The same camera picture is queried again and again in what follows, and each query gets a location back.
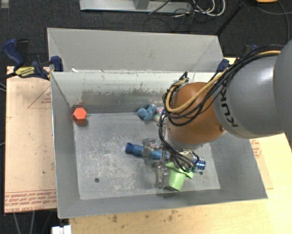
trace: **blue clamp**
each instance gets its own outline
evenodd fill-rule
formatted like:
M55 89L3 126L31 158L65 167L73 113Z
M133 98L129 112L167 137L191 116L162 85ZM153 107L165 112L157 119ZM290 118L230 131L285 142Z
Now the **blue clamp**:
M24 60L17 50L15 39L8 40L3 45L2 50L10 60L13 60L16 63L14 66L15 75L18 75L21 78L36 77L49 80L49 72L44 70L42 64L39 64L37 61L33 61L30 66L24 66ZM55 71L63 71L63 63L59 56L52 57L51 60L46 63L53 64Z

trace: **cardboard sheet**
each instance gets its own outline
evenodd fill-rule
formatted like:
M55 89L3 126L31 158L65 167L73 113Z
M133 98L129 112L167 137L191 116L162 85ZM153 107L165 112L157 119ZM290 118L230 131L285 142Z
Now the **cardboard sheet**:
M4 212L57 207L50 82L7 80Z

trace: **blue plastic piece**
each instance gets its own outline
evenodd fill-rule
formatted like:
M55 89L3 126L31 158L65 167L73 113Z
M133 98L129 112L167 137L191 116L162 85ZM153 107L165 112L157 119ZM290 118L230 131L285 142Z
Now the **blue plastic piece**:
M203 158L199 158L198 162L196 163L196 167L198 171L203 171L206 168L206 162Z
M24 60L17 51L16 39L10 39L3 45L3 52L7 57L16 63L16 67L20 67L24 64Z
M125 148L125 152L127 154L134 154L136 156L143 157L143 149L144 149L143 146L127 143L126 148Z
M137 115L143 120L143 121L149 121L152 119L154 113L156 112L157 106L156 105L149 105L147 109L140 108L137 111Z
M222 72L227 66L229 65L229 60L223 59L220 64L218 65L218 68L216 69L216 72Z
M53 56L50 58L50 62L54 65L56 72L63 72L63 63L59 56Z
M134 145L129 142L126 144L126 147L125 147L125 152L127 154L134 154L139 157L143 157L143 150L144 150L143 146ZM161 153L162 153L161 150L155 150L155 151L149 152L149 158L159 160L161 159Z
M161 159L161 154L162 154L161 150L156 150L156 151L149 153L149 158L159 160L159 159Z

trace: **orange object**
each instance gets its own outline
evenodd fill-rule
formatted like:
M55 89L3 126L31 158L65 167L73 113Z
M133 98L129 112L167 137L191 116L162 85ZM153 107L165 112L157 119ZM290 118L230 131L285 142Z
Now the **orange object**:
M83 125L85 124L86 114L87 112L84 108L76 108L73 112L73 119L78 125Z

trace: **blue object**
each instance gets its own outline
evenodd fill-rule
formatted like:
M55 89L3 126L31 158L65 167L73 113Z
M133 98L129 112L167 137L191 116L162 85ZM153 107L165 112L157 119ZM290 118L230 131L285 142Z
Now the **blue object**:
M229 65L229 60L223 59L218 65L218 68L216 69L216 73L222 72L228 65Z
M126 144L126 147L125 147L125 152L127 154L134 154L139 157L143 157L143 150L144 150L143 146L134 145L129 142ZM161 159L161 153L162 153L161 150L155 150L155 151L149 152L149 158L159 160Z
M17 73L19 77L21 78L36 77L49 80L48 78L49 72L44 70L43 67L40 66L40 64L37 61L33 61L31 66L24 66L24 60L16 47L16 39L8 40L3 45L2 49L3 52L7 55L7 57L16 63L16 65L14 66L14 73ZM63 63L59 56L51 57L50 61L47 63L52 63L54 65L55 71L59 72L63 71Z
M16 63L16 67L24 64L24 60L16 48L16 39L10 39L3 45L3 52L7 57Z
M134 154L134 155L143 157L143 149L144 149L143 146L127 143L126 148L125 148L125 152L127 154Z
M156 151L153 151L153 152L149 152L149 158L151 159L161 159L161 154L162 154L162 151L161 150L156 150Z
M196 163L197 170L199 172L203 171L206 168L206 162L203 158L199 157L198 162Z
M137 111L137 115L143 120L143 121L149 121L152 119L154 113L156 112L157 106L156 105L149 105L147 109L140 108Z
M54 65L54 68L56 72L62 72L63 71L63 63L59 56L53 56L50 58L50 62Z

